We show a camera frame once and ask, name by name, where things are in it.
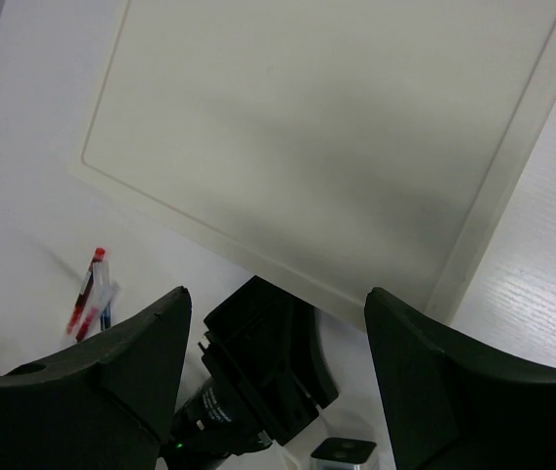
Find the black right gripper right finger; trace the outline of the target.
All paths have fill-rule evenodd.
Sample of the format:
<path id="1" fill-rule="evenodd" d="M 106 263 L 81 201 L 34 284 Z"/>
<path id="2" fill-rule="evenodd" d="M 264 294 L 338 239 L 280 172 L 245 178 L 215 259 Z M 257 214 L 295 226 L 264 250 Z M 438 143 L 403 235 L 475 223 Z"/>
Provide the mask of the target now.
<path id="1" fill-rule="evenodd" d="M 556 368 L 429 318 L 382 288 L 364 316 L 398 469 L 556 469 Z"/>

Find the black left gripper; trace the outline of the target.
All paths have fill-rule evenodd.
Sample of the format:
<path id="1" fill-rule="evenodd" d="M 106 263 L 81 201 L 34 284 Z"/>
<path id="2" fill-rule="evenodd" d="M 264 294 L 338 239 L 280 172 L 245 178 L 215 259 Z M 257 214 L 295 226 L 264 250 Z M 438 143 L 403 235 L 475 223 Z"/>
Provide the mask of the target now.
<path id="1" fill-rule="evenodd" d="M 215 469 L 285 445 L 339 395 L 309 303 L 253 277 L 205 319 L 209 377 L 175 413 L 169 469 Z"/>

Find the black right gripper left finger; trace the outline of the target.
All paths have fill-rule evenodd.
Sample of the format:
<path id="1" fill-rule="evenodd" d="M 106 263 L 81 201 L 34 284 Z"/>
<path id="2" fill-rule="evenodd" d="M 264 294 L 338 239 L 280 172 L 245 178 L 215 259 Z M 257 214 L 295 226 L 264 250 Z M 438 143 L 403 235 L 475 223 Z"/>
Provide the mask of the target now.
<path id="1" fill-rule="evenodd" d="M 153 469 L 169 439 L 191 297 L 0 376 L 0 469 Z"/>

